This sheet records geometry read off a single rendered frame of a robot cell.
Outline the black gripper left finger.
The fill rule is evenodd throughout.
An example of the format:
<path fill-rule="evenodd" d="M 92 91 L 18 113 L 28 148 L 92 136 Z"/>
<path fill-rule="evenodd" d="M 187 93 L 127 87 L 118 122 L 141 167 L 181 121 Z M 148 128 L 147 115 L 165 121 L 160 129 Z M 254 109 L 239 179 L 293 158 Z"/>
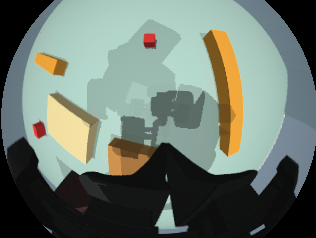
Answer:
<path fill-rule="evenodd" d="M 131 175 L 104 175 L 101 172 L 84 172 L 78 176 L 89 196 L 121 205 L 121 207 L 151 209 L 153 223 L 157 225 L 162 209 L 170 195 L 166 181 L 167 147 L 159 144 L 151 158 Z"/>

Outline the red flat bar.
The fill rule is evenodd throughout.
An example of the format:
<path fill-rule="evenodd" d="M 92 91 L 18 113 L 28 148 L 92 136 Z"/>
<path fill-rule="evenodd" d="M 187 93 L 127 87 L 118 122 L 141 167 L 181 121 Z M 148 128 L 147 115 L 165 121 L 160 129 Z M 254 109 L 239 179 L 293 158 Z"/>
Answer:
<path fill-rule="evenodd" d="M 37 124 L 32 124 L 33 131 L 35 131 L 35 136 L 37 139 L 42 138 L 45 134 L 45 126 L 42 122 L 37 122 Z"/>

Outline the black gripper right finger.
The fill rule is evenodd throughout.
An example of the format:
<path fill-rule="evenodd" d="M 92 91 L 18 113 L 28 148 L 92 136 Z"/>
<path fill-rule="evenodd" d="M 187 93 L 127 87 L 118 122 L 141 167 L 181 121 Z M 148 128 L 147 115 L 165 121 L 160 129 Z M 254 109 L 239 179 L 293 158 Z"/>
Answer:
<path fill-rule="evenodd" d="M 187 227 L 187 221 L 193 220 L 211 200 L 226 195 L 244 185 L 252 183 L 258 171 L 248 169 L 239 173 L 214 175 L 199 167 L 178 148 L 170 143 L 167 147 L 166 180 L 170 185 L 171 211 L 174 212 L 175 228 Z"/>

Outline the red cube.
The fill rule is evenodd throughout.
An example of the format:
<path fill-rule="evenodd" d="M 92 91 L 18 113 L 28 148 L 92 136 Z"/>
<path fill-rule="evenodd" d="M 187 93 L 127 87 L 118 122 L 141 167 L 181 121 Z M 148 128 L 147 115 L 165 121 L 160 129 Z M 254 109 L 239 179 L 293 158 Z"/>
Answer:
<path fill-rule="evenodd" d="M 143 45 L 145 47 L 155 47 L 155 34 L 143 34 Z"/>

